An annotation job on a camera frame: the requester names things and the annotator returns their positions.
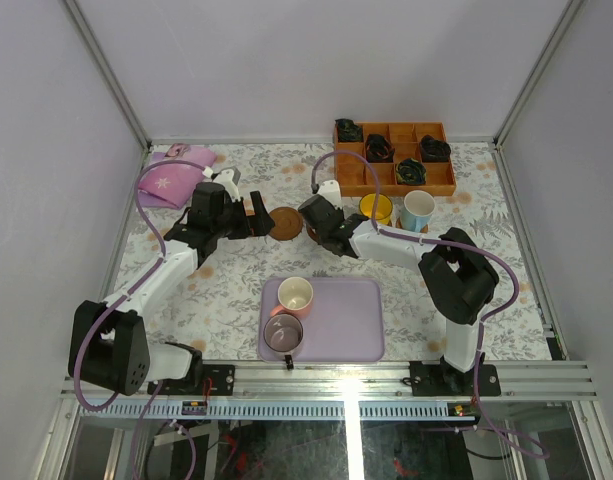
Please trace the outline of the yellow glass cup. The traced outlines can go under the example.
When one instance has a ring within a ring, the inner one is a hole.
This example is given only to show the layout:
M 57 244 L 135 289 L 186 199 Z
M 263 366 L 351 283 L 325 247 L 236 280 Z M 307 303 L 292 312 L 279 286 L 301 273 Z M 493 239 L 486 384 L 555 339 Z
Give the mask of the yellow glass cup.
M 359 202 L 359 211 L 366 217 L 374 217 L 380 224 L 390 225 L 393 213 L 393 202 L 385 195 L 370 193 L 361 198 Z

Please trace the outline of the light wooden coaster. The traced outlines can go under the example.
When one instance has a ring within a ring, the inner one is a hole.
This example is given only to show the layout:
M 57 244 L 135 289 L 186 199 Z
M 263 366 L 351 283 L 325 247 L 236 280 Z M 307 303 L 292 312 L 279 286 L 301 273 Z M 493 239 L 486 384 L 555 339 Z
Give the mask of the light wooden coaster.
M 400 218 L 397 218 L 395 227 L 396 227 L 396 228 L 398 228 L 398 229 L 403 229 L 402 224 L 401 224 L 401 220 L 400 220 Z M 427 232 L 428 232 L 428 228 L 429 228 L 429 225 L 425 225 L 425 226 L 424 226 L 424 227 L 423 227 L 423 228 L 420 230 L 420 232 L 419 232 L 419 233 L 427 233 Z

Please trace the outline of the light blue mug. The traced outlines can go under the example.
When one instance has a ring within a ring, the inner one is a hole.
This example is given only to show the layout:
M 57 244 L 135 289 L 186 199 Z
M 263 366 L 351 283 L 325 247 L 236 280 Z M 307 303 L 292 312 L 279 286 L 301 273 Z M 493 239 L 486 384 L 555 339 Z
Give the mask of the light blue mug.
M 425 191 L 415 190 L 407 193 L 400 213 L 403 229 L 419 233 L 425 225 L 428 225 L 435 206 L 434 197 Z

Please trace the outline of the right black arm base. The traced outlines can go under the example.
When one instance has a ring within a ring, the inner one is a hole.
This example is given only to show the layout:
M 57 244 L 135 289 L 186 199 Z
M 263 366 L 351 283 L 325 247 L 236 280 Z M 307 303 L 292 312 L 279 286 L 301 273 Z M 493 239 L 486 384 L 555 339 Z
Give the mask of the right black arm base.
M 496 367 L 479 360 L 467 372 L 450 366 L 444 358 L 438 363 L 411 361 L 409 375 L 400 379 L 418 397 L 475 396 L 475 385 L 481 397 L 499 397 L 501 387 Z

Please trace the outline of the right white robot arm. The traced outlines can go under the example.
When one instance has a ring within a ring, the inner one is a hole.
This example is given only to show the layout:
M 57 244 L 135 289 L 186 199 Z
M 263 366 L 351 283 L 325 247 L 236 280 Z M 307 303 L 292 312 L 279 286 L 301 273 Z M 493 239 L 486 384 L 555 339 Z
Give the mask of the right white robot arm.
M 443 385 L 458 395 L 476 385 L 480 318 L 499 276 L 463 230 L 451 228 L 438 238 L 414 235 L 362 214 L 346 216 L 319 194 L 302 203 L 298 212 L 318 243 L 337 256 L 419 271 L 435 309 L 446 321 Z

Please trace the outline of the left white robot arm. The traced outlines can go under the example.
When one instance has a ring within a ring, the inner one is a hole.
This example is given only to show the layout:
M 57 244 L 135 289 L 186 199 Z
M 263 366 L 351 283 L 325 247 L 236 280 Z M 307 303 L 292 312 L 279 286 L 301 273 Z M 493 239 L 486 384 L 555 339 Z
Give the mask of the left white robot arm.
M 101 302 L 86 300 L 76 309 L 69 375 L 80 382 L 125 396 L 143 384 L 162 383 L 183 394 L 198 392 L 205 381 L 202 353 L 176 342 L 152 343 L 146 320 L 184 279 L 199 270 L 221 239 L 263 237 L 275 223 L 258 191 L 253 209 L 219 183 L 200 183 L 171 229 L 160 238 L 161 251 L 123 289 Z

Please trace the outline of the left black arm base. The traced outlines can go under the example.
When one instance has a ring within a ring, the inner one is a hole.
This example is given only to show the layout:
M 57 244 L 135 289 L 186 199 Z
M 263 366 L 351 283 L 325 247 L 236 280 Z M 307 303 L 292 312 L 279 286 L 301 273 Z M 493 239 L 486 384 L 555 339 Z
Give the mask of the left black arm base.
M 160 395 L 169 396 L 232 396 L 236 367 L 232 364 L 204 364 L 197 381 L 189 379 L 164 380 Z

